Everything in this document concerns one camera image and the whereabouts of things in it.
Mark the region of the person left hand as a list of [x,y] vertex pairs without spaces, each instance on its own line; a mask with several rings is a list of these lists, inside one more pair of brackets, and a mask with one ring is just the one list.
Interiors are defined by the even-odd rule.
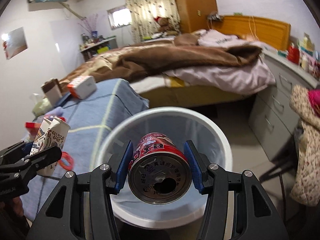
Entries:
[[1,202],[1,208],[4,208],[5,206],[10,207],[18,217],[24,216],[23,203],[20,197],[15,197],[12,200]]

